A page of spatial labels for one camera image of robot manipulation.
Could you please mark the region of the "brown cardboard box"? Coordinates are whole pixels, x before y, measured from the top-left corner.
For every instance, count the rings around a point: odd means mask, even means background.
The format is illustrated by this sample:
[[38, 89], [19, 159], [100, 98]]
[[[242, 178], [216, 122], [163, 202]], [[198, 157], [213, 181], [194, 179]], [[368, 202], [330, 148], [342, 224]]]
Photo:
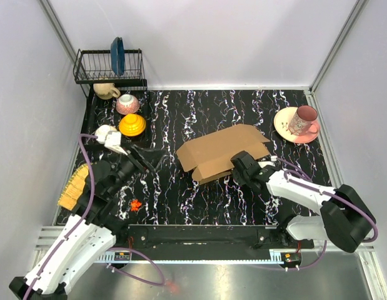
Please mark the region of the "brown cardboard box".
[[269, 155], [264, 137], [256, 127], [237, 124], [186, 141], [176, 151], [185, 172], [192, 172], [193, 181], [200, 185], [231, 174], [231, 158], [246, 151], [254, 159]]

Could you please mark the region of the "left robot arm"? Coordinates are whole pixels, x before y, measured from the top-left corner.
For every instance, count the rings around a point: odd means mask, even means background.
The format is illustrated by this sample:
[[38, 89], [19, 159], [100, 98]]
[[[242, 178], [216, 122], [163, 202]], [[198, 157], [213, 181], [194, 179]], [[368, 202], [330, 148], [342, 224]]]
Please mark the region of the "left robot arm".
[[71, 215], [44, 257], [10, 282], [18, 299], [67, 299], [100, 255], [127, 243], [125, 226], [111, 214], [116, 195], [132, 175], [155, 173], [165, 152], [135, 145], [113, 151], [117, 156], [112, 160], [84, 163], [74, 171], [59, 199]]

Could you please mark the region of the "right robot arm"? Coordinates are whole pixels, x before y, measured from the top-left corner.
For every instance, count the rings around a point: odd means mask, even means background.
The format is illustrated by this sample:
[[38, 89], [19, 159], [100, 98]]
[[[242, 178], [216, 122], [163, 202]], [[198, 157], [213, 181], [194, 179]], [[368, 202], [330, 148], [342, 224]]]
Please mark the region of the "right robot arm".
[[349, 185], [322, 186], [297, 166], [279, 167], [276, 156], [259, 162], [246, 151], [231, 158], [231, 174], [239, 186], [266, 190], [271, 196], [287, 199], [313, 211], [312, 216], [288, 216], [280, 225], [277, 240], [290, 248], [302, 240], [324, 240], [353, 253], [362, 243], [378, 238], [376, 219], [359, 194]]

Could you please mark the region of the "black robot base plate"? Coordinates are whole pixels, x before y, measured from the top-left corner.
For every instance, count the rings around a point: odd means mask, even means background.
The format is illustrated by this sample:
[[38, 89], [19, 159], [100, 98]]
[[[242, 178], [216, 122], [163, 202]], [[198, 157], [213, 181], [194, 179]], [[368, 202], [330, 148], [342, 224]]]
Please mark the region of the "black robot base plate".
[[281, 265], [313, 250], [274, 226], [130, 225], [109, 248], [112, 263]]

